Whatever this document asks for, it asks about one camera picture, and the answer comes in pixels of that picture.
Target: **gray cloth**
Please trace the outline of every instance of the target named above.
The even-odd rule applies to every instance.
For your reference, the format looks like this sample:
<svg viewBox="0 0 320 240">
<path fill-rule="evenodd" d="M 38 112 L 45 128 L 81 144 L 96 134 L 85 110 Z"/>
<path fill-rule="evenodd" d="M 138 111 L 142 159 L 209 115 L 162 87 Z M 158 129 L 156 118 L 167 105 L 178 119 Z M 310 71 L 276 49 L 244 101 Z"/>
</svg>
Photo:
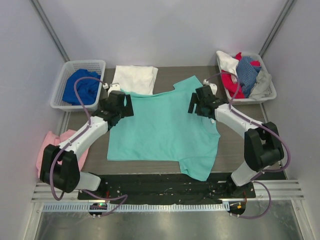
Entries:
<svg viewBox="0 0 320 240">
<path fill-rule="evenodd" d="M 249 95 L 250 99 L 260 100 L 261 98 L 269 95 L 269 85 L 271 83 L 272 76 L 261 70 L 259 74 L 256 76 L 256 83 L 251 89 L 251 93 Z"/>
</svg>

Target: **white folded shirt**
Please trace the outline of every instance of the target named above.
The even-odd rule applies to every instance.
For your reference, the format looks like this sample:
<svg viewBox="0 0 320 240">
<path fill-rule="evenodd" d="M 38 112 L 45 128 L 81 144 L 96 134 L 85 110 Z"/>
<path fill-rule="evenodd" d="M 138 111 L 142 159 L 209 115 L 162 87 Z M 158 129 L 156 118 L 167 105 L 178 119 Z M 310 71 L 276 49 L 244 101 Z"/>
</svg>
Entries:
<svg viewBox="0 0 320 240">
<path fill-rule="evenodd" d="M 153 66 L 116 66 L 113 84 L 120 84 L 126 92 L 152 95 L 158 68 Z"/>
<path fill-rule="evenodd" d="M 237 66 L 239 60 L 233 58 L 229 54 L 224 53 L 223 51 L 216 51 L 216 55 L 218 57 L 221 70 L 232 73 L 238 77 Z M 233 75 L 231 75 L 231 80 L 234 84 L 237 83 L 237 79 Z"/>
</svg>

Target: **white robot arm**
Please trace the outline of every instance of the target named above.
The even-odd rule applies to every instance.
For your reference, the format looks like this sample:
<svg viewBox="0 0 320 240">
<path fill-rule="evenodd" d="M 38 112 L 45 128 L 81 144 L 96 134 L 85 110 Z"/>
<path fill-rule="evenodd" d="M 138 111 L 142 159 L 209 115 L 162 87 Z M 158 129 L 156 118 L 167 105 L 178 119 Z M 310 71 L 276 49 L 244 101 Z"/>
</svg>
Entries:
<svg viewBox="0 0 320 240">
<path fill-rule="evenodd" d="M 239 192 L 242 193 L 242 186 L 248 184 L 259 172 L 284 158 L 281 142 L 259 127 L 263 125 L 279 135 L 277 126 L 272 122 L 256 121 L 235 108 L 230 108 L 226 101 L 216 98 L 213 88 L 209 85 L 204 85 L 195 91 L 190 100 L 188 110 L 190 114 L 194 112 L 196 105 L 197 115 L 227 125 L 244 139 L 244 162 L 227 179 L 232 188 L 231 192 L 240 189 Z"/>
</svg>

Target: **pink cloth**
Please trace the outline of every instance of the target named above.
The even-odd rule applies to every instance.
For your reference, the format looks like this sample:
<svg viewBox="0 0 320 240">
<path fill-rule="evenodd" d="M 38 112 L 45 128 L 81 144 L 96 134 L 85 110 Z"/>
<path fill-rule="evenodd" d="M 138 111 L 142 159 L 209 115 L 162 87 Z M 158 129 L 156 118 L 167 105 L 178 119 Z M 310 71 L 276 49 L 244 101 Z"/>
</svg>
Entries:
<svg viewBox="0 0 320 240">
<path fill-rule="evenodd" d="M 44 156 L 44 150 L 46 148 L 46 146 L 48 146 L 49 144 L 52 144 L 54 146 L 59 145 L 60 143 L 64 142 L 65 140 L 67 140 L 68 138 L 70 138 L 73 134 L 75 134 L 76 131 L 75 130 L 67 130 L 66 132 L 62 133 L 59 136 L 53 134 L 52 131 L 49 131 L 46 136 L 45 139 L 42 143 L 42 146 L 40 148 L 39 154 L 38 154 L 38 158 L 36 160 L 36 168 L 38 169 L 38 178 L 40 178 L 40 171 L 41 171 L 41 165 L 42 165 L 42 158 Z M 78 159 L 78 166 L 79 166 L 79 170 L 81 171 L 81 169 L 84 167 L 87 155 L 88 155 L 88 151 L 89 148 L 87 150 L 85 150 L 85 152 L 82 154 L 82 156 L 80 157 L 80 159 Z"/>
</svg>

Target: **blue checkered cloth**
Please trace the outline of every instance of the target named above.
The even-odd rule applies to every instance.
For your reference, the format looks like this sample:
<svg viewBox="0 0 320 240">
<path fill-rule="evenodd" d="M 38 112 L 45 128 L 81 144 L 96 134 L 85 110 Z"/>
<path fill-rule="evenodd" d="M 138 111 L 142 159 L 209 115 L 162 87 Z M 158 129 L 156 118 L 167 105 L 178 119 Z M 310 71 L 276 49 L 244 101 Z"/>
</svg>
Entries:
<svg viewBox="0 0 320 240">
<path fill-rule="evenodd" d="M 251 89 L 256 83 L 258 73 L 261 70 L 260 66 L 252 66 L 250 63 L 254 61 L 249 56 L 244 56 L 236 67 L 236 74 L 240 79 L 241 90 L 246 98 L 249 97 Z"/>
</svg>

